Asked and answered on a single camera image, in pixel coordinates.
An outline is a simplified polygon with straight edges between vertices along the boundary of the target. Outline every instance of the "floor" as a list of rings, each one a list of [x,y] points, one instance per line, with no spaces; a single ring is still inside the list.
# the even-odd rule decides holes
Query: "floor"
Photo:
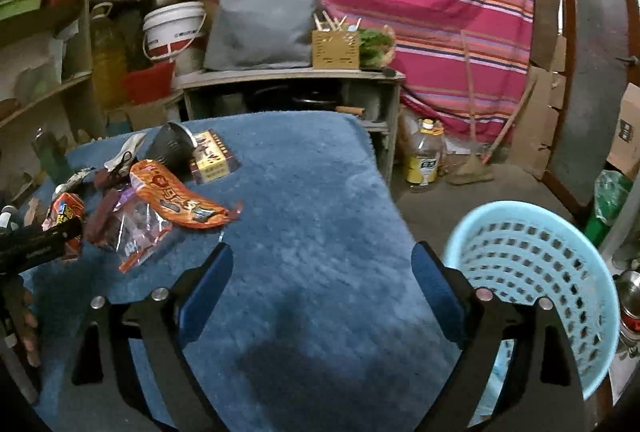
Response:
[[[494,180],[487,183],[454,187],[440,178],[426,191],[414,193],[401,168],[396,168],[391,195],[415,240],[426,240],[439,255],[456,224],[472,209],[492,201],[525,201],[572,219],[556,196],[521,168],[504,163],[492,165],[492,171]]]

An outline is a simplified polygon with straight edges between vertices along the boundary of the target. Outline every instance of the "broom handle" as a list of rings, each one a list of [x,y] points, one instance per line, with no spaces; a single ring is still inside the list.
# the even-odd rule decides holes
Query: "broom handle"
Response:
[[[462,49],[465,51],[466,85],[469,89],[469,125],[471,140],[478,146],[476,139],[476,97],[474,95],[474,79],[471,76],[471,61],[469,60],[469,46],[466,43],[465,31],[460,31],[462,36]]]
[[[489,159],[491,159],[491,156],[494,154],[495,149],[500,145],[500,143],[502,143],[502,140],[504,139],[504,136],[507,134],[508,130],[511,128],[511,125],[513,125],[513,122],[515,121],[515,119],[517,118],[518,114],[520,113],[520,109],[522,108],[522,106],[525,104],[525,102],[529,98],[529,94],[531,94],[531,91],[533,90],[533,86],[536,84],[536,80],[535,79],[529,79],[527,81],[529,81],[527,83],[527,88],[525,89],[524,93],[522,94],[522,97],[520,98],[520,101],[516,105],[515,110],[509,116],[509,119],[507,120],[507,122],[502,127],[502,130],[500,130],[500,133],[498,134],[498,137],[495,139],[495,141],[493,142],[493,144],[491,145],[491,147],[489,148],[487,153],[484,155],[484,157],[482,157],[482,164],[485,165],[485,164],[487,164],[489,162]]]

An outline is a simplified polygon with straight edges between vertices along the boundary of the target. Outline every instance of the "broom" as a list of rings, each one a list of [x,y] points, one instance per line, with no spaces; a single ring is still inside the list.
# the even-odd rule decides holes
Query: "broom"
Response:
[[[471,76],[471,61],[469,60],[469,47],[466,43],[465,31],[460,31],[460,35],[462,37],[462,49],[465,52],[466,85],[469,90],[469,125],[473,148],[471,149],[471,155],[466,163],[462,164],[462,166],[446,177],[447,182],[450,185],[456,186],[494,180],[494,174],[491,172],[491,166],[484,164],[478,155],[476,155],[478,139],[476,139],[476,100],[474,97],[474,80]]]

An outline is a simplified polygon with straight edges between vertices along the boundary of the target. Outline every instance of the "blue fleece surface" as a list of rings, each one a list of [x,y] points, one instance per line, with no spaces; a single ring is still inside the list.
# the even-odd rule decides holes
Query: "blue fleece surface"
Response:
[[[234,272],[202,336],[184,351],[220,417],[242,432],[413,431],[459,353],[414,279],[414,240],[367,133],[353,117],[326,112],[187,125],[212,128],[241,161],[222,179],[187,183],[224,205],[244,203],[225,234]],[[70,161],[100,166],[126,137],[83,145]],[[50,193],[44,185],[39,195]],[[90,211],[97,196],[86,201]],[[164,253],[126,275],[115,255],[87,243],[75,263],[24,275],[42,332],[37,410],[55,431],[65,429],[58,389],[91,299],[122,303],[172,285],[206,259],[218,232],[177,228],[171,237]],[[152,413],[171,423],[142,344],[132,348]]]

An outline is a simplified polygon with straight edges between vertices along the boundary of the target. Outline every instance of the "door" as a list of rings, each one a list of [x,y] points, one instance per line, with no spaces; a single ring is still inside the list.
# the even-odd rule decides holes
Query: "door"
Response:
[[[567,39],[564,107],[543,181],[574,214],[584,214],[606,165],[620,100],[640,68],[619,58],[640,56],[638,0],[563,0]]]

